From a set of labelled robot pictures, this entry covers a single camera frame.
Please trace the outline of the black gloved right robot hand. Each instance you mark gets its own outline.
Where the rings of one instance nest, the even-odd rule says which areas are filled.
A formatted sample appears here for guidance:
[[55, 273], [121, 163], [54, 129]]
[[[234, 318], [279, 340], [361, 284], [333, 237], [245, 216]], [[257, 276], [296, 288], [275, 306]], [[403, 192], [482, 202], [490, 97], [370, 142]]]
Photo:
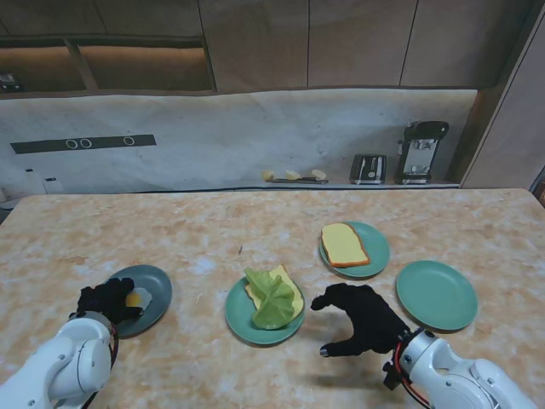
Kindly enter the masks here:
[[394, 350], [410, 328], [369, 285], [330, 285], [311, 303], [314, 311], [334, 306], [344, 311], [353, 325], [353, 335], [320, 349], [323, 357], [358, 356], [367, 351], [387, 354]]

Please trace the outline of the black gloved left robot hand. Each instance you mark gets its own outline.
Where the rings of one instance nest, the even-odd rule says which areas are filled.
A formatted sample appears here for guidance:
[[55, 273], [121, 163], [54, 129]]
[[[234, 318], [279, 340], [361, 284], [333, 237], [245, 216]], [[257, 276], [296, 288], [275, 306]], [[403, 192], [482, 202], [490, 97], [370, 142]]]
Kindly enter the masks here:
[[84, 287], [80, 291], [75, 315], [81, 318], [88, 312], [96, 312], [114, 325], [125, 320], [138, 319], [143, 315], [144, 309], [126, 304], [127, 296], [134, 288], [134, 281], [130, 278], [113, 278], [96, 287]]

